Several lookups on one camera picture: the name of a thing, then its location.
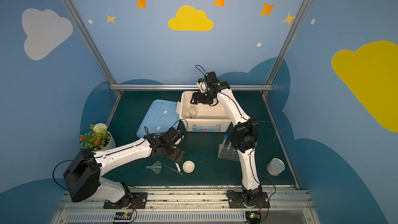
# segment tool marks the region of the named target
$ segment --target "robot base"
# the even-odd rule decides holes
[[[227,191],[226,196],[228,197],[229,208],[269,208],[269,200],[266,192],[263,192],[263,196],[257,201],[254,206],[246,206],[243,201],[243,193],[235,191]]]
[[[131,193],[129,188],[124,182],[120,182],[126,193],[122,199],[117,202],[111,202],[105,200],[103,209],[124,209],[126,207],[134,207],[135,209],[144,209],[147,205],[148,193],[146,192],[135,192]]]

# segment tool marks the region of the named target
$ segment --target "yellow cloud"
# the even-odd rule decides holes
[[[207,31],[213,28],[213,22],[207,19],[206,13],[190,5],[178,9],[176,17],[169,20],[172,30]]]
[[[341,50],[331,66],[379,124],[398,132],[397,44],[375,41],[355,52]]]

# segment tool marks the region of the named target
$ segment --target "plastic funnel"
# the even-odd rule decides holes
[[[162,164],[159,161],[152,164],[152,166],[147,166],[147,169],[153,170],[156,174],[159,174],[161,168],[162,168]]]

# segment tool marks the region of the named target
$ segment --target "plastic storage box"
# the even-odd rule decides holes
[[[185,129],[188,132],[226,132],[231,124],[231,119],[222,104],[211,107],[199,103],[194,105],[197,108],[197,114],[195,116],[189,114],[193,93],[193,91],[183,92],[181,102],[177,103],[177,113],[180,115],[180,119],[187,121],[187,123],[181,121],[184,123]]]
[[[179,119],[177,102],[154,100],[138,128],[137,137],[143,138],[147,134],[144,127],[148,128],[149,133],[167,132]],[[178,124],[175,123],[173,127],[177,129]]]

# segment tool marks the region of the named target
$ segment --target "white flower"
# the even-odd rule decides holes
[[[105,132],[108,129],[106,124],[98,123],[93,127],[94,132]]]

